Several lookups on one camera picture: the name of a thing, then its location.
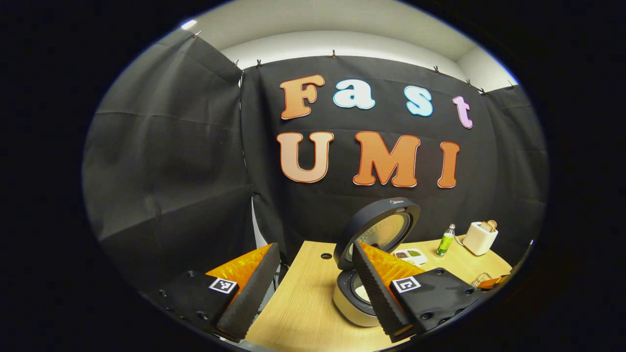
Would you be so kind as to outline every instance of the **white wall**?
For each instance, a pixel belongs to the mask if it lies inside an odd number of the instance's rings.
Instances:
[[[231,61],[237,61],[240,69],[272,61],[301,58],[305,56],[368,56],[400,61],[412,65],[439,70],[446,75],[465,80],[466,75],[454,61],[404,41],[373,34],[345,31],[307,31],[278,34],[222,50]]]
[[[515,77],[499,61],[479,46],[465,54],[457,64],[473,86],[485,91],[510,86],[507,80],[514,85],[518,84]]]

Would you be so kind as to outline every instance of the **open rice cooker lid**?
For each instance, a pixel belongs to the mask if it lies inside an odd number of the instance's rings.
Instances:
[[[333,257],[341,270],[353,270],[355,240],[391,253],[409,235],[419,218],[419,206],[404,197],[373,202],[359,210],[346,224]]]

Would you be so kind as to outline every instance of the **wooden table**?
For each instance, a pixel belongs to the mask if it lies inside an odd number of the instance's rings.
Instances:
[[[511,266],[492,251],[475,256],[453,241],[444,257],[436,257],[440,240],[401,244],[417,248],[428,257],[422,269],[443,267],[471,282],[487,272],[491,277],[509,274]],[[332,302],[340,270],[334,259],[335,244],[305,241],[278,290],[254,321],[245,339],[276,351],[377,351],[391,343],[382,327],[363,328],[346,320]]]

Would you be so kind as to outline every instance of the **purple letter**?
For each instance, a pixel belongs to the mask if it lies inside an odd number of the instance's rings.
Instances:
[[[467,105],[462,96],[457,96],[452,99],[452,102],[456,105],[457,111],[459,111],[459,120],[461,120],[463,127],[471,128],[474,123],[468,117],[468,110],[470,109],[470,106]]]

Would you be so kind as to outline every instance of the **blue letter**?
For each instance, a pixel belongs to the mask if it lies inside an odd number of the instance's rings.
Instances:
[[[358,106],[359,109],[371,109],[376,102],[372,99],[372,89],[361,80],[344,80],[337,83],[337,93],[332,100],[337,106],[342,108],[352,108]]]
[[[408,86],[404,89],[404,96],[410,100],[406,103],[406,107],[413,115],[430,116],[433,114],[433,104],[430,103],[433,97],[428,90]]]

